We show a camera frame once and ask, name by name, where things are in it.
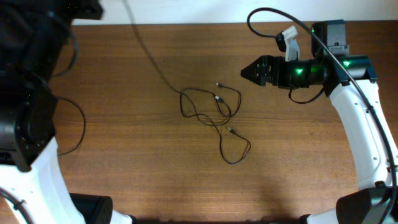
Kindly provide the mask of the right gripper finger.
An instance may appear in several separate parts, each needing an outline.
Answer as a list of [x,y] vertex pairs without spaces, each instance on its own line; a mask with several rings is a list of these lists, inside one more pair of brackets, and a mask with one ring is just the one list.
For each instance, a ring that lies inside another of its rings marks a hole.
[[264,64],[266,61],[266,56],[262,55],[259,58],[257,58],[255,61],[250,63],[248,66],[244,67],[241,70],[242,75],[255,75],[257,74],[257,70]]
[[256,85],[266,85],[266,77],[260,73],[241,73],[241,76]]

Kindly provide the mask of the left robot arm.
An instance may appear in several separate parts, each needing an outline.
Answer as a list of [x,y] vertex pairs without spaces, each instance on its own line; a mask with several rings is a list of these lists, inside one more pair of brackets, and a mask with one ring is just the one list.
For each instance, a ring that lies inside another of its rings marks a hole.
[[63,46],[79,46],[75,19],[99,20],[99,1],[1,2],[1,197],[20,223],[135,223],[109,196],[68,191],[53,123],[49,81]]

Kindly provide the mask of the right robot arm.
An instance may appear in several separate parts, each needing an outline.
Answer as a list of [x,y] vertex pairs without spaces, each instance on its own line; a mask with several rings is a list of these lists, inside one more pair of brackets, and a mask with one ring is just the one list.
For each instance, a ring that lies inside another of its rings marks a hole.
[[334,208],[300,217],[300,223],[396,223],[397,146],[379,102],[374,67],[365,55],[351,55],[342,20],[311,26],[312,54],[300,60],[297,30],[276,36],[283,56],[263,55],[241,76],[287,90],[320,85],[338,112],[354,158],[358,191]]

